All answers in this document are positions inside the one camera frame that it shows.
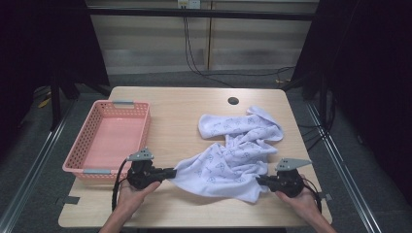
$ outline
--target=wooden table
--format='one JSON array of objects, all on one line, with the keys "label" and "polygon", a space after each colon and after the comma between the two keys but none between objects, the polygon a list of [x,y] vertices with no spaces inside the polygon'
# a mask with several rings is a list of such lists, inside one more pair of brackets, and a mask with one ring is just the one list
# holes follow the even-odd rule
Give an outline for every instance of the wooden table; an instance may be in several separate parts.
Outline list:
[{"label": "wooden table", "polygon": [[[228,103],[236,97],[237,105]],[[277,154],[269,155],[269,173],[282,157],[309,159],[286,94],[276,89],[128,87],[113,89],[111,100],[137,100],[151,103],[152,123],[147,142],[154,166],[174,167],[179,161],[206,150],[224,138],[203,140],[197,129],[203,114],[244,116],[257,105],[270,113],[283,127],[284,139],[275,144]],[[320,189],[312,165],[298,169]],[[111,212],[112,183],[76,179],[70,196],[80,197],[77,205],[66,204],[59,218],[63,227],[100,227]],[[327,204],[323,215],[331,222]],[[144,205],[125,226],[156,227],[291,227],[306,223],[272,192],[261,194],[255,204],[236,199],[210,198],[185,192],[164,181],[145,199]]]}]

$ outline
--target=hole in table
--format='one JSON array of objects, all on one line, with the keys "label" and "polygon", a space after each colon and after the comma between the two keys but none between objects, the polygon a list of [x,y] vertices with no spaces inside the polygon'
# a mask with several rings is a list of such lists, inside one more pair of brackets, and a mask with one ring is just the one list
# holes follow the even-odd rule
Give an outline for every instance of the hole in table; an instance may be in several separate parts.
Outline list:
[{"label": "hole in table", "polygon": [[231,105],[237,105],[239,104],[239,99],[236,97],[230,97],[227,99],[227,102],[229,102],[229,104]]}]

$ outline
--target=towel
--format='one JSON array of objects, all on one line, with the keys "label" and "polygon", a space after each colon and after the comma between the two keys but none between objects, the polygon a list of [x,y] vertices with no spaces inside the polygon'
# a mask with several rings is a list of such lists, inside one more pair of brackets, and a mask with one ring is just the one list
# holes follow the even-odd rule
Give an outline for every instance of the towel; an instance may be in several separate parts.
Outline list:
[{"label": "towel", "polygon": [[209,197],[236,198],[255,203],[267,186],[256,177],[267,174],[267,155],[277,150],[270,142],[283,139],[282,127],[264,109],[252,106],[245,116],[201,116],[203,139],[224,135],[225,145],[212,144],[175,167],[169,180],[188,192]]}]

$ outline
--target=basket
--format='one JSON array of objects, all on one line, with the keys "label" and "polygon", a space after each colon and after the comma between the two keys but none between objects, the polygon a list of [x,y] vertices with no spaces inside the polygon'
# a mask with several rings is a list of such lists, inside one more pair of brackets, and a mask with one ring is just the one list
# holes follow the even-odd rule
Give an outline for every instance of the basket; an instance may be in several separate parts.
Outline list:
[{"label": "basket", "polygon": [[[80,179],[115,180],[122,162],[145,146],[150,119],[149,103],[94,102],[67,155],[63,171]],[[126,163],[122,178],[129,167]]]}]

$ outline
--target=human arm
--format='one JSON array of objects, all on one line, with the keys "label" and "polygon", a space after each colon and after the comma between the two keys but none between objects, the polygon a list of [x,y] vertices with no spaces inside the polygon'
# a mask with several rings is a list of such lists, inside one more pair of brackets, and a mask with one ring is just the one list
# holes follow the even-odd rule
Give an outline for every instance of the human arm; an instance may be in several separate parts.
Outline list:
[{"label": "human arm", "polygon": [[335,233],[336,231],[319,212],[312,192],[304,187],[296,197],[290,198],[281,191],[276,195],[285,203],[289,204],[294,211],[311,225],[318,233]]},{"label": "human arm", "polygon": [[120,185],[118,204],[99,232],[120,232],[123,225],[142,205],[145,197],[154,192],[159,186],[160,182],[155,182],[142,190],[137,190],[127,180],[124,180]]}]

